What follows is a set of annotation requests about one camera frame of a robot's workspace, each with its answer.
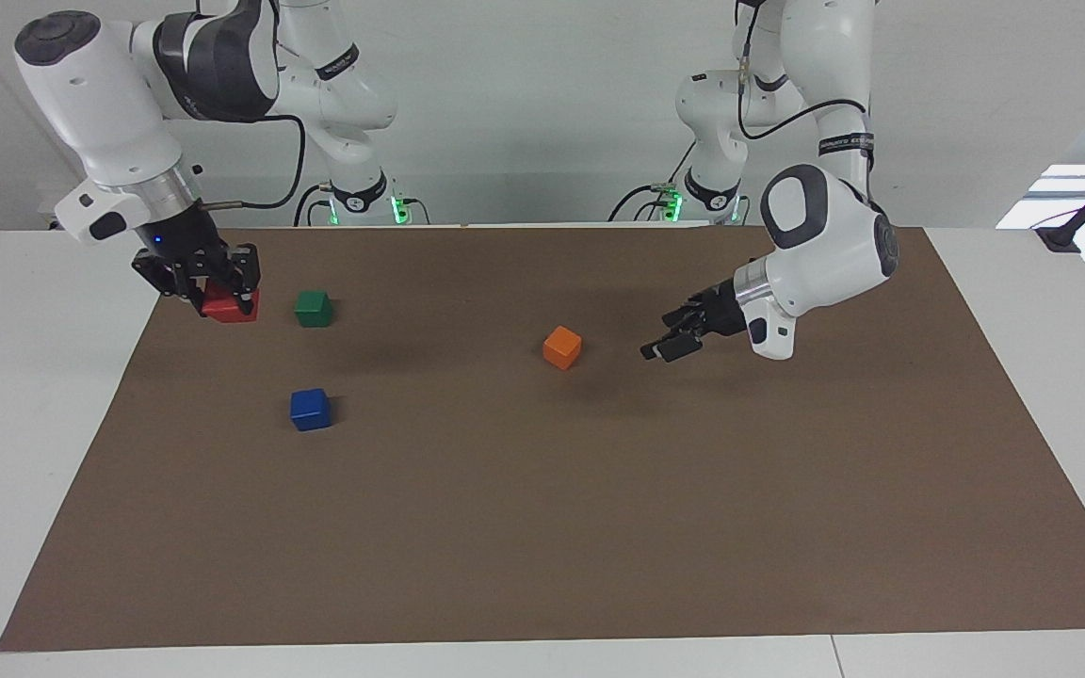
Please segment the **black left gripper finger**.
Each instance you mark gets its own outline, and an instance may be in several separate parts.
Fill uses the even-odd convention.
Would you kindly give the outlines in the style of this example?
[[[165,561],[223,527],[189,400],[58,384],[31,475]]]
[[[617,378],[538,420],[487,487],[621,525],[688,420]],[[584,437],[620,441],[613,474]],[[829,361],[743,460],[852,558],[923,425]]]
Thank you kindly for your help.
[[[702,347],[704,344],[701,336],[694,333],[669,331],[666,335],[660,336],[659,340],[642,345],[640,353],[647,361],[662,359],[666,363],[672,363],[684,359],[690,353],[702,350]]]
[[[662,322],[668,330],[704,330],[706,323],[705,297],[703,295],[690,296],[675,310],[664,314]]]

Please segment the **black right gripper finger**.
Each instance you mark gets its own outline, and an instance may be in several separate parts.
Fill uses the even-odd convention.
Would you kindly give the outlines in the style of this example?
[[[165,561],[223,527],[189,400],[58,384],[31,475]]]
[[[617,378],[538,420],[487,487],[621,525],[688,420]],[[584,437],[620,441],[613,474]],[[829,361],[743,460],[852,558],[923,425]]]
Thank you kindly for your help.
[[[132,263],[138,276],[154,287],[159,296],[186,300],[195,314],[203,314],[205,292],[200,284],[208,279],[208,267],[202,263]]]
[[[260,259],[257,245],[244,243],[228,250],[225,291],[242,316],[257,316],[260,286]]]

